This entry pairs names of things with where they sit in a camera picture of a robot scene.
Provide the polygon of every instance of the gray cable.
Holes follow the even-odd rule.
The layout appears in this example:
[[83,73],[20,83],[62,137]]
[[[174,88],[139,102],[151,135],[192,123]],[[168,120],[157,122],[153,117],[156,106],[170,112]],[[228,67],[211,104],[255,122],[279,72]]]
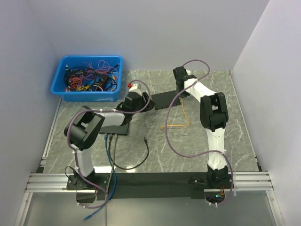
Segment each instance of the gray cable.
[[[114,148],[113,161],[112,161],[112,169],[111,169],[111,174],[110,174],[109,181],[108,181],[108,187],[107,187],[107,190],[106,190],[107,193],[108,193],[108,191],[109,191],[110,181],[111,181],[111,178],[112,178],[112,174],[113,174],[113,172],[114,172],[115,150],[116,150],[116,149]],[[105,205],[104,208],[105,208],[105,209],[104,209],[104,221],[105,221],[105,226],[107,226],[107,225],[108,225],[107,205]]]

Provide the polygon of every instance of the blue cable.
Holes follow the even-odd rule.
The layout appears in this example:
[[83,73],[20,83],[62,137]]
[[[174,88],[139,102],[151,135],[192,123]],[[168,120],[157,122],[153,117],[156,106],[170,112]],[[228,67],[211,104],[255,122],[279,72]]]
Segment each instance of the blue cable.
[[[112,166],[112,162],[111,162],[111,159],[110,159],[110,156],[109,156],[109,151],[108,151],[108,134],[107,134],[107,133],[104,135],[104,145],[105,145],[105,150],[106,150],[106,152],[107,152],[107,156],[108,156],[110,165]],[[114,181],[114,187],[113,187],[112,193],[111,193],[110,196],[109,196],[109,200],[111,200],[111,198],[112,198],[112,196],[113,196],[113,194],[114,194],[115,188],[116,188],[116,184],[117,184],[117,175],[116,175],[116,172],[115,172],[115,171],[114,171],[114,179],[115,179],[115,181]],[[102,208],[103,208],[103,206],[100,207],[100,208],[98,208],[96,211],[94,211],[93,213],[91,213],[89,216],[86,216],[86,217],[84,218],[84,220],[88,220],[90,217],[92,217],[94,214],[96,214],[96,213],[97,213],[98,211],[100,211]]]

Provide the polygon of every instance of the black cable connector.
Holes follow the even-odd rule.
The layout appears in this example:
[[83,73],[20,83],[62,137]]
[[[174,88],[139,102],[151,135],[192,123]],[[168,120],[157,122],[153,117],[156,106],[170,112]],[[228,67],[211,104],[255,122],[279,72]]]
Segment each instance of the black cable connector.
[[[112,159],[112,157],[111,157],[111,143],[112,143],[112,140],[113,140],[113,135],[110,134],[110,138],[109,138],[109,156],[110,156],[111,161],[113,161],[113,159]],[[146,145],[146,148],[147,148],[147,154],[146,154],[146,157],[142,160],[141,163],[139,163],[138,165],[133,166],[133,167],[131,167],[131,168],[124,168],[124,167],[121,167],[121,166],[117,165],[116,163],[114,163],[114,165],[115,165],[117,168],[121,169],[121,170],[133,170],[133,169],[137,168],[138,166],[141,166],[141,165],[147,160],[147,158],[148,158],[149,155],[150,155],[150,149],[149,149],[149,146],[148,146],[146,137],[144,137],[143,140],[144,140],[145,145]]]

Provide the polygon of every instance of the gray wall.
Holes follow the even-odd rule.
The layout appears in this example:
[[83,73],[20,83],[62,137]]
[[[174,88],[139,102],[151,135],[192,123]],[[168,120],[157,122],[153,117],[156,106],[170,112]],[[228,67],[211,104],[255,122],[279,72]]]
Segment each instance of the gray wall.
[[26,1],[0,5],[0,225],[10,226],[51,126],[58,58]]
[[288,226],[301,222],[300,15],[299,0],[271,0],[233,75],[255,152]]
[[59,57],[119,54],[127,69],[173,69],[200,58],[228,70],[268,0],[28,2]]

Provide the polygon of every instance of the table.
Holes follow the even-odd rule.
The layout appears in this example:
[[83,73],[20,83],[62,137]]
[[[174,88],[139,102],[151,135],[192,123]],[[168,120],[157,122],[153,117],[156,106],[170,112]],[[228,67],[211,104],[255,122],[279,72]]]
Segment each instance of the table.
[[[192,71],[200,77],[204,71]],[[117,102],[65,102],[59,107],[56,124],[51,134],[47,161],[43,173],[63,173],[66,166],[74,166],[74,156],[67,146],[63,129],[83,105],[93,109],[112,109],[122,101],[127,94],[126,84],[140,79],[148,84],[152,94],[175,90],[175,80],[172,71],[128,71],[123,72],[122,88]],[[233,87],[230,71],[213,71],[202,80],[208,88],[223,92],[226,96],[229,122],[225,131],[226,156],[235,171],[258,171],[257,159],[248,135],[238,98]],[[168,134],[176,150],[185,154],[196,154],[208,150],[208,140],[205,129],[199,119],[199,102],[193,97],[184,101],[186,113],[191,121],[187,127],[169,129]],[[182,158],[176,155],[168,146],[164,130],[167,109],[154,109],[133,116],[128,136],[119,136],[116,150],[116,163],[122,167],[138,164],[146,154],[143,137],[147,137],[150,155],[140,167],[130,172],[197,172],[207,171],[208,155],[197,158]],[[169,124],[186,124],[182,107],[171,110]],[[92,162],[96,172],[110,172],[103,135],[99,135],[92,146]]]

